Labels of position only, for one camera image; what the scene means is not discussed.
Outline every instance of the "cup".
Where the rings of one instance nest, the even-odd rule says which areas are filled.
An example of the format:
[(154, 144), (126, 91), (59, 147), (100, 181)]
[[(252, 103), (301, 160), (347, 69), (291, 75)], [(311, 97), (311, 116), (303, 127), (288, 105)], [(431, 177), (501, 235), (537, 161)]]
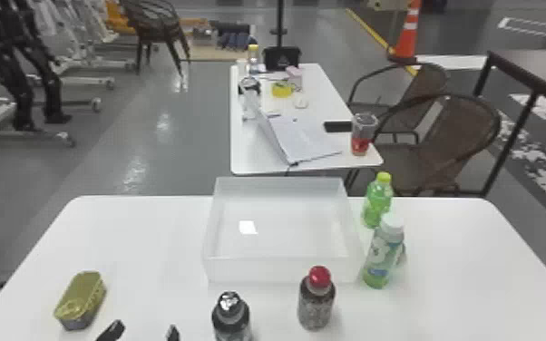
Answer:
[(379, 120), (370, 112), (360, 112), (354, 115), (351, 123), (351, 152), (355, 156), (365, 156)]

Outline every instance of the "white box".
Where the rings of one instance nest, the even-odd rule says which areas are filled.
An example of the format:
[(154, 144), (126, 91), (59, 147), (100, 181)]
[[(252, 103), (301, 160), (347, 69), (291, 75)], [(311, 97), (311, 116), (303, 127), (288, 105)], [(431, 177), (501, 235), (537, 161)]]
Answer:
[(339, 178), (218, 178), (202, 258), (218, 283), (298, 283), (324, 265), (353, 282), (364, 261)]

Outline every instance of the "yellow tape roll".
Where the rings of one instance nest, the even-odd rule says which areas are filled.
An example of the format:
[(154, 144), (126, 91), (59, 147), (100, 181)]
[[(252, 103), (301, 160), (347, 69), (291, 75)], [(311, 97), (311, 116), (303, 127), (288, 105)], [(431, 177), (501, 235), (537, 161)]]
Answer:
[(271, 88), (273, 96), (278, 98), (290, 97), (292, 94), (292, 85), (288, 83), (275, 82)]

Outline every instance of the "brown chair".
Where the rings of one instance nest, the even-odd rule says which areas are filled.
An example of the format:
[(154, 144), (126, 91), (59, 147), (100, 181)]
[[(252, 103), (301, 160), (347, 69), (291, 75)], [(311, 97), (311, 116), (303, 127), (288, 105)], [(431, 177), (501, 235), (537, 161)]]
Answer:
[(180, 41), (189, 63), (190, 47), (173, 5), (166, 0), (122, 0), (121, 4), (129, 19), (128, 25), (138, 35), (136, 72), (140, 73), (143, 47), (146, 46), (146, 63), (150, 64), (152, 44), (165, 43), (178, 72), (182, 74), (180, 56), (174, 44)]
[[(383, 132), (397, 114), (436, 100), (441, 100), (443, 109), (419, 144), (375, 145), (384, 163), (373, 171), (390, 172), (398, 195), (417, 196), (424, 190), (433, 190), (434, 195), (474, 194), (462, 192), (456, 178), (468, 160), (491, 145), (500, 131), (500, 115), (489, 103), (469, 95), (438, 93), (415, 97), (390, 108), (382, 115), (376, 134)], [(348, 188), (356, 177), (357, 171), (350, 176)]]
[[(414, 63), (411, 65), (394, 64), (389, 65), (383, 69), (373, 71), (360, 77), (356, 83), (354, 83), (347, 106), (352, 113), (358, 112), (371, 112), (375, 116), (379, 116), (386, 112), (391, 105), (371, 103), (371, 102), (356, 102), (354, 97), (356, 96), (356, 90), (361, 82), (375, 77), (381, 73), (386, 73), (391, 70), (404, 68), (406, 66), (421, 66), (417, 75), (413, 78), (413, 81), (408, 85), (405, 94), (402, 96), (400, 102), (409, 100), (417, 96), (423, 96), (432, 93), (441, 93), (444, 91), (447, 82), (449, 81), (449, 74), (447, 71), (439, 65), (433, 63)], [(408, 108), (403, 112), (399, 112), (395, 115), (394, 119), (390, 120), (386, 125), (382, 133), (392, 134), (394, 142), (397, 142), (397, 135), (410, 134), (414, 137), (414, 142), (419, 143), (419, 134), (414, 130), (427, 112), (432, 108), (434, 100), (424, 102), (414, 107)]]

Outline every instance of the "yellow floor line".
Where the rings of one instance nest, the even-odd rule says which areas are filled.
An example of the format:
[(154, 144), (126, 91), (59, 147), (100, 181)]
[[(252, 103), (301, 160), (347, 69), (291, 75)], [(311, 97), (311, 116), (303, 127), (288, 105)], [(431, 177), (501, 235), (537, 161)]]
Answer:
[[(375, 38), (375, 40), (379, 44), (381, 44), (381, 46), (383, 46), (384, 49), (387, 50), (387, 48), (389, 48), (389, 44), (385, 41), (385, 39), (383, 39), (383, 37), (380, 34), (378, 34), (375, 30), (373, 30), (372, 27), (370, 27), (367, 23), (365, 23), (364, 20), (362, 20), (359, 16), (357, 16), (357, 14), (354, 11), (352, 11), (349, 8), (346, 8), (345, 11), (347, 12), (349, 16), (351, 16), (354, 20), (356, 20), (356, 22), (360, 24), (362, 28), (364, 28), (368, 32), (368, 34), (370, 34), (373, 38)], [(389, 48), (389, 52), (392, 54), (394, 52), (394, 47)], [(405, 69), (412, 76), (417, 75), (417, 70), (413, 66), (406, 66)]]

